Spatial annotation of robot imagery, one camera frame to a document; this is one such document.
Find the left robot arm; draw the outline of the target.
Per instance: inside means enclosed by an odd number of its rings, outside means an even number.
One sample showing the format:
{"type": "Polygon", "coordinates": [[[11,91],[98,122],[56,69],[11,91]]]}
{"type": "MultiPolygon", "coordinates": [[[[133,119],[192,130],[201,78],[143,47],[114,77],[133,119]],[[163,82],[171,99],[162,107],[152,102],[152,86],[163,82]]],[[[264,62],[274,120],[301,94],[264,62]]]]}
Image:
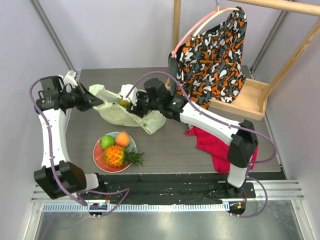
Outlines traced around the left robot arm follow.
{"type": "Polygon", "coordinates": [[[38,99],[32,99],[38,114],[43,139],[43,158],[41,168],[33,173],[35,182],[51,198],[69,196],[80,204],[84,200],[81,193],[89,192],[100,200],[107,188],[98,173],[86,174],[70,160],[66,144],[67,111],[77,108],[81,112],[103,104],[73,74],[54,75],[38,80],[42,89],[38,99]]]}

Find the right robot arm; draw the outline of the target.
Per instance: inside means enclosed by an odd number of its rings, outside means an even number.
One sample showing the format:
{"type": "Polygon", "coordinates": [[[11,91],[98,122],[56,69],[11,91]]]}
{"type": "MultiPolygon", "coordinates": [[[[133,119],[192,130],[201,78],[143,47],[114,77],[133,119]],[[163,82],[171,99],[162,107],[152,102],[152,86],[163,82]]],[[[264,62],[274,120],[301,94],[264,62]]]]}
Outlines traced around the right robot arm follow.
{"type": "Polygon", "coordinates": [[[129,103],[126,110],[140,118],[150,111],[159,111],[167,119],[192,125],[218,138],[228,146],[226,158],[230,168],[225,183],[227,196],[236,198],[242,194],[249,163],[258,146],[252,122],[223,118],[192,103],[185,96],[172,95],[158,78],[147,80],[143,87],[143,91],[132,84],[121,87],[120,96],[129,103]]]}

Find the fake yellow mango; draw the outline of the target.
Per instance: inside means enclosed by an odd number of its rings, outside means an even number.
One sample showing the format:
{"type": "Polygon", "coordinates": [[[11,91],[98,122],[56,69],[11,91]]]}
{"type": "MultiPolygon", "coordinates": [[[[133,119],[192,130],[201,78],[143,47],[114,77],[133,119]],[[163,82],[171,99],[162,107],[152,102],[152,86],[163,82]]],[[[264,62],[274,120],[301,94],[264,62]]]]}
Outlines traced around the fake yellow mango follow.
{"type": "Polygon", "coordinates": [[[119,104],[122,106],[122,107],[127,107],[130,105],[130,102],[129,101],[125,101],[125,100],[120,100],[119,104]]]}

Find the fake pineapple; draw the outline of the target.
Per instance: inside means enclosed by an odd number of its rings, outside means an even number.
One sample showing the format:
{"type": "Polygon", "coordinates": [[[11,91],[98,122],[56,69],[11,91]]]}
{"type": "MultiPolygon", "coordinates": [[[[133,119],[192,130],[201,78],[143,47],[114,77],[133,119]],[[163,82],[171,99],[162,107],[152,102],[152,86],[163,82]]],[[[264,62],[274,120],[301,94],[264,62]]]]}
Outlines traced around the fake pineapple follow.
{"type": "Polygon", "coordinates": [[[111,167],[122,167],[126,164],[143,165],[144,152],[127,151],[123,146],[113,145],[104,150],[104,162],[111,167]]]}

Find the fake peach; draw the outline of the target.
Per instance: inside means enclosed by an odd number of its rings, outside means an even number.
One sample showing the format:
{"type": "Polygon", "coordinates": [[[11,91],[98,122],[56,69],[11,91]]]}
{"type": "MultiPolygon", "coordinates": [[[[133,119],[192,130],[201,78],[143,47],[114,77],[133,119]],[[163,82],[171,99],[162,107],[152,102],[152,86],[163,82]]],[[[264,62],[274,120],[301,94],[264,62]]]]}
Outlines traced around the fake peach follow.
{"type": "Polygon", "coordinates": [[[125,131],[119,132],[115,138],[115,144],[121,147],[127,147],[130,142],[130,136],[125,131]]]}

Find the pale green plastic bag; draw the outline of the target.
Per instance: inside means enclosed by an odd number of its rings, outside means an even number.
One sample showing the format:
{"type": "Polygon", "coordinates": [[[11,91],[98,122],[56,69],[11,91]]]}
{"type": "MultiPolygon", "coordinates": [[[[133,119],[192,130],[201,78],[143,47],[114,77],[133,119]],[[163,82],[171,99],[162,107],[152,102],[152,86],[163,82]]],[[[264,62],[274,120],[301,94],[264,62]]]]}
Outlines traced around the pale green plastic bag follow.
{"type": "Polygon", "coordinates": [[[102,84],[91,85],[89,92],[103,101],[103,104],[94,106],[93,109],[110,124],[141,127],[147,134],[152,135],[166,123],[166,118],[159,111],[149,111],[143,118],[127,112],[126,108],[120,105],[120,94],[105,89],[102,84]]]}

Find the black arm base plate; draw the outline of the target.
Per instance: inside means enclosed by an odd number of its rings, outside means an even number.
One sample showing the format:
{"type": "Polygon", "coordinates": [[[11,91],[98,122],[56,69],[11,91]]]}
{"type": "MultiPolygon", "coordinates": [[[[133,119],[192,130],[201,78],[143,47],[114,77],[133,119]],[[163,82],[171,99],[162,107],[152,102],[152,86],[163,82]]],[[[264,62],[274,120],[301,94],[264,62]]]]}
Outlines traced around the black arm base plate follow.
{"type": "Polygon", "coordinates": [[[101,175],[106,190],[129,188],[127,205],[205,205],[229,198],[226,174],[159,173],[101,175]]]}

